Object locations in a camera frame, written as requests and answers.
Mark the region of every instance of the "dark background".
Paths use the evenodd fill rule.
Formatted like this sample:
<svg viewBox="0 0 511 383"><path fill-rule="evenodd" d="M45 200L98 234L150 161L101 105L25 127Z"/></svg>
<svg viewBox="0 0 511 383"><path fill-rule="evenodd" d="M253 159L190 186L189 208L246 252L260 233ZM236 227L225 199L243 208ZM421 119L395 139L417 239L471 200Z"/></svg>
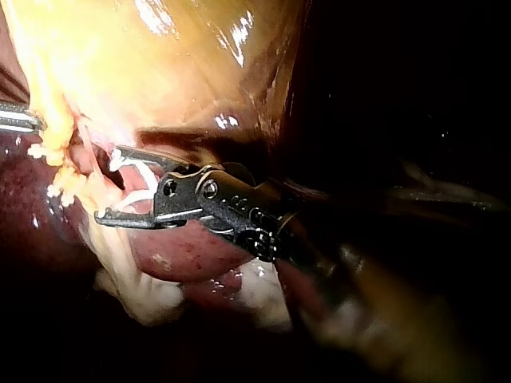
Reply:
<svg viewBox="0 0 511 383"><path fill-rule="evenodd" d="M490 2L475 0L316 1L296 69L283 172L323 189L392 186L405 157L441 180L509 195L509 124L491 12ZM423 231L430 247L417 263L440 286L455 286L464 326L498 368L509 321L501 266L509 244L507 227L495 227L470 243ZM372 241L384 243L386 234ZM400 248L415 249L404 238ZM392 241L397 246L399 236ZM413 259L402 263L413 272ZM194 309L180 323L142 328L91 291L90 278L13 271L0 282L1 365L16 377L9 380L380 381L306 334L259 333L221 314Z"/></svg>

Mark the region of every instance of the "white tissue strand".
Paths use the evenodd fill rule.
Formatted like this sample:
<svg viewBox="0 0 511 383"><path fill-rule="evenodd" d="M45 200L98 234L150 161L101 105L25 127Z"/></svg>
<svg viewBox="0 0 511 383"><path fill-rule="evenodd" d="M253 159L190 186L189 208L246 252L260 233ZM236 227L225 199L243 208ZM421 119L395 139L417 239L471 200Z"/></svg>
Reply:
<svg viewBox="0 0 511 383"><path fill-rule="evenodd" d="M290 330L291 318L273 265L254 259L240 271L242 285L238 297L253 313L255 324L268 330Z"/></svg>
<svg viewBox="0 0 511 383"><path fill-rule="evenodd" d="M125 231L101 227L90 219L89 239L105 268L97 272L95 287L119 299L133 319L145 326L156 326L180 314L183 293L178 283L138 270Z"/></svg>

